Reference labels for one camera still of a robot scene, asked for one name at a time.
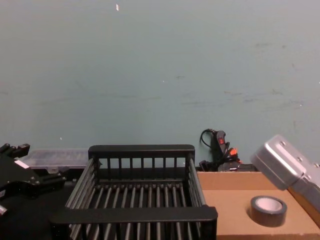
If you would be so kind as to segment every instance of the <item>duct tape roll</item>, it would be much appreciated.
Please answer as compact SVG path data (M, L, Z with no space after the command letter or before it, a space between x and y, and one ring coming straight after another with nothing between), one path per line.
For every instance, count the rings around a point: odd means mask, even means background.
M255 196L251 199L250 217L257 224L279 227L284 224L287 205L273 196Z

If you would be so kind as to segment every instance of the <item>teal wall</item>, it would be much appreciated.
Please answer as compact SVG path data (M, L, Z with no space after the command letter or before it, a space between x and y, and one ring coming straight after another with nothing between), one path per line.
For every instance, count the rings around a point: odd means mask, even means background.
M2 0L0 143L192 144L320 162L318 0Z

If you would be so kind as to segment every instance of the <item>cardboard box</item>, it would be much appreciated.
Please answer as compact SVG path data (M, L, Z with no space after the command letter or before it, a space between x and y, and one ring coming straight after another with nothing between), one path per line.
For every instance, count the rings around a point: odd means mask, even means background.
M290 192L278 190L260 172L198 172L204 198L218 212L218 240L320 240L320 229ZM248 215L250 201L267 195L287 205L285 223L266 227Z

